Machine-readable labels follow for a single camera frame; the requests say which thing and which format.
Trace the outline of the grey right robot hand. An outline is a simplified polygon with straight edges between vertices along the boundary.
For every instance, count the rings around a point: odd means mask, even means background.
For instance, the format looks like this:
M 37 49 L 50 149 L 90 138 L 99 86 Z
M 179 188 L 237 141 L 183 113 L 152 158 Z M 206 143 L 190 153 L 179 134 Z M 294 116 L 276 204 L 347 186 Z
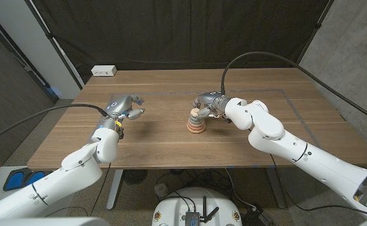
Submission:
M 199 109 L 195 118 L 221 117 L 225 113 L 226 105 L 230 100 L 230 97 L 221 94 L 221 92 L 205 92 L 200 94 L 193 103 L 193 108 Z

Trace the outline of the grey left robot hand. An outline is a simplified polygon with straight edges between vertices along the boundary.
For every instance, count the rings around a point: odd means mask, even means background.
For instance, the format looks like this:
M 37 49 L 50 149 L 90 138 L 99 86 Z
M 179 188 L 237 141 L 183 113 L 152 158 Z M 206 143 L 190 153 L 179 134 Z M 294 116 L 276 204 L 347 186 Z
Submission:
M 100 128 L 108 128 L 117 131 L 124 119 L 135 120 L 139 118 L 145 109 L 133 109 L 133 104 L 142 105 L 144 100 L 134 95 L 125 95 L 113 100 L 105 109 L 107 116 L 102 121 Z

